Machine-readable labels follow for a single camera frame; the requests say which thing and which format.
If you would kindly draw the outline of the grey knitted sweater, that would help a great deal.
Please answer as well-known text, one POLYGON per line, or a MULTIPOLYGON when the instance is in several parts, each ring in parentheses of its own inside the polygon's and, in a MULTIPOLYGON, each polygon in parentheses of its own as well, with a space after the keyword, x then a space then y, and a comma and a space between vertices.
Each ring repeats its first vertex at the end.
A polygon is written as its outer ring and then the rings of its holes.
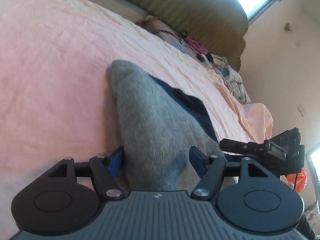
POLYGON ((203 102, 132 62, 113 61, 110 78, 129 188, 192 191, 199 177, 189 149, 195 146, 207 156, 223 156, 203 102))

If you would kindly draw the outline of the pile of light clothes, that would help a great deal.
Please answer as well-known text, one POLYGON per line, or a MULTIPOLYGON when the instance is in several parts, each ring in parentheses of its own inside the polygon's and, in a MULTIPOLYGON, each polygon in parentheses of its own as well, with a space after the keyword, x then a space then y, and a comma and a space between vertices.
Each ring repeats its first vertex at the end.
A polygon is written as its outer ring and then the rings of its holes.
POLYGON ((223 83, 231 94, 243 105, 251 103, 240 74, 234 70, 224 56, 199 54, 197 58, 211 72, 221 76, 223 83))

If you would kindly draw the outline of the orange plastic bag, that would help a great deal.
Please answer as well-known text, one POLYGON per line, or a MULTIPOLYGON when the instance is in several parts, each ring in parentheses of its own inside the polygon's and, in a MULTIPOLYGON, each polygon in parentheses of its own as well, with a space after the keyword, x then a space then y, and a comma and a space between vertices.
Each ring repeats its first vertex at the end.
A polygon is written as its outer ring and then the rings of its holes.
POLYGON ((294 191, 296 193, 302 192, 308 182, 308 175, 304 171, 304 169, 302 169, 299 173, 288 174, 285 177, 287 179, 287 182, 293 185, 294 191))

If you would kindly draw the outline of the magenta garment on bed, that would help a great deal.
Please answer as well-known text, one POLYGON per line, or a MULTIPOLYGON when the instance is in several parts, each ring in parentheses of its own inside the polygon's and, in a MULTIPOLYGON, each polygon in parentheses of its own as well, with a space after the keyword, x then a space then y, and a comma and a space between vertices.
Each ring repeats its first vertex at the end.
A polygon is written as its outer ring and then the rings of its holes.
POLYGON ((208 50, 204 47, 204 45, 202 45, 200 42, 197 42, 193 37, 187 36, 184 40, 198 54, 208 54, 208 50))

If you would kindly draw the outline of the olive padded headboard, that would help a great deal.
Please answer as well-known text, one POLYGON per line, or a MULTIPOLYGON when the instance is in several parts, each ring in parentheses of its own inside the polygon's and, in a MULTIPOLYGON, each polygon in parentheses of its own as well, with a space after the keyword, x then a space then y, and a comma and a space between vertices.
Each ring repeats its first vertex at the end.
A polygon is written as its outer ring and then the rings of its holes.
POLYGON ((185 32, 236 71, 246 42, 248 18, 238 0, 126 0, 185 32))

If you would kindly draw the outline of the pink bed sheet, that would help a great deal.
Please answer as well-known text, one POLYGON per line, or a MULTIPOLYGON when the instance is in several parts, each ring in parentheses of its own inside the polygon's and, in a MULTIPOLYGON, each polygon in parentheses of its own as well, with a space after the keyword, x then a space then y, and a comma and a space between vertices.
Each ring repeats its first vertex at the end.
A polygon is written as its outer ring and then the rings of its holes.
POLYGON ((1 239, 18 232, 13 198, 46 169, 120 145, 107 80, 117 59, 202 100, 219 139, 272 135, 263 104, 241 105, 218 75, 115 12, 88 0, 1 0, 1 239))

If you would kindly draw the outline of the white wall switch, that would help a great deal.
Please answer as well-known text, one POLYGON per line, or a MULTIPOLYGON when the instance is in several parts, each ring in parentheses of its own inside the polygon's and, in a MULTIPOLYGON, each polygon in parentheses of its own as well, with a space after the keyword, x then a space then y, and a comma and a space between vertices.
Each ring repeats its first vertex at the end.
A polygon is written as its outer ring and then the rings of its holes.
POLYGON ((305 106, 303 104, 300 104, 298 107, 297 107, 299 113, 301 114, 302 117, 306 116, 307 114, 307 110, 305 108, 305 106))

